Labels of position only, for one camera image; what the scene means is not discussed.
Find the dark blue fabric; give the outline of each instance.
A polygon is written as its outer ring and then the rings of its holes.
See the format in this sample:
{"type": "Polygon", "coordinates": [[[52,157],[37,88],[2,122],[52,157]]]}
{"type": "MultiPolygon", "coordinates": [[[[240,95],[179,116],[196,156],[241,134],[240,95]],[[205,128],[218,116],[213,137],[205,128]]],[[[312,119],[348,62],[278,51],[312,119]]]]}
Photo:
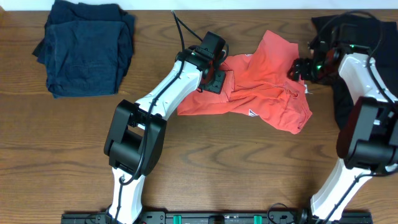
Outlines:
{"type": "Polygon", "coordinates": [[[36,47],[55,98],[118,92],[133,55],[134,17],[116,4],[55,1],[36,47]]]}

